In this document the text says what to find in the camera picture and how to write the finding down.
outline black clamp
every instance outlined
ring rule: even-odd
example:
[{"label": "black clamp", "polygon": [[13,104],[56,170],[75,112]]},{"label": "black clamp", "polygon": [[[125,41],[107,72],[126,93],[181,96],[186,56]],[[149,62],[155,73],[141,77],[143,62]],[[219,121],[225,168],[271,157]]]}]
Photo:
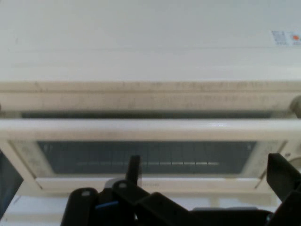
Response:
[{"label": "black clamp", "polygon": [[140,157],[130,160],[125,180],[98,193],[93,188],[73,191],[61,226],[300,226],[301,174],[280,154],[269,154],[267,182],[282,201],[272,213],[257,209],[188,211],[160,193],[137,186]]}]

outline white surface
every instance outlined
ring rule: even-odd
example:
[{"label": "white surface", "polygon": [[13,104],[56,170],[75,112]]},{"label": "white surface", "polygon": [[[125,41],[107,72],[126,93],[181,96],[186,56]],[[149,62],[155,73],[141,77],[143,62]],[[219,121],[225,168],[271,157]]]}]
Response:
[{"label": "white surface", "polygon": [[[279,202],[269,194],[165,194],[188,210],[195,207],[246,207],[274,211]],[[67,194],[42,194],[22,183],[0,221],[0,226],[59,226]]]},{"label": "white surface", "polygon": [[44,91],[64,90],[59,81],[300,83],[300,47],[277,47],[270,34],[298,32],[300,7],[299,0],[3,0],[0,87],[39,90],[41,83]]},{"label": "white surface", "polygon": [[297,119],[88,120],[2,119],[8,140],[300,140]]},{"label": "white surface", "polygon": [[[110,178],[36,178],[43,191],[50,193],[71,192],[91,186],[101,190]],[[181,193],[256,193],[259,178],[143,178],[142,188],[148,192]],[[269,189],[259,193],[271,193]]]}]

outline oven door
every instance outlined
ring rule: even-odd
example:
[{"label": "oven door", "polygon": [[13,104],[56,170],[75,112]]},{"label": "oven door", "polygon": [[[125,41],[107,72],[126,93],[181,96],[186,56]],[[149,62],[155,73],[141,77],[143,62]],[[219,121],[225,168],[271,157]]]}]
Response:
[{"label": "oven door", "polygon": [[25,181],[48,192],[101,190],[137,154],[150,192],[269,192],[267,156],[298,155],[301,121],[2,119],[0,137]]}]

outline oven glass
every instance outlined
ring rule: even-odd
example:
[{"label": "oven glass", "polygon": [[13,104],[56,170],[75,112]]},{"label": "oven glass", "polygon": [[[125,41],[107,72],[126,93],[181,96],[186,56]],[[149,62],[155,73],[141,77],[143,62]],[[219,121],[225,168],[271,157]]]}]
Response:
[{"label": "oven glass", "polygon": [[39,148],[55,174],[125,173],[131,155],[145,174],[239,174],[256,142],[52,142]]}]

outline blue part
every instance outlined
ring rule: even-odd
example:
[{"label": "blue part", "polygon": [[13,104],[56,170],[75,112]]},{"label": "blue part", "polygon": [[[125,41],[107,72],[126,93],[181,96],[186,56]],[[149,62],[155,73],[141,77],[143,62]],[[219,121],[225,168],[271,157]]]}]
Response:
[{"label": "blue part", "polygon": [[98,209],[101,209],[101,208],[104,208],[104,207],[113,206],[113,205],[117,205],[117,204],[118,204],[118,201],[107,202],[107,203],[95,206],[95,209],[98,210]]}]

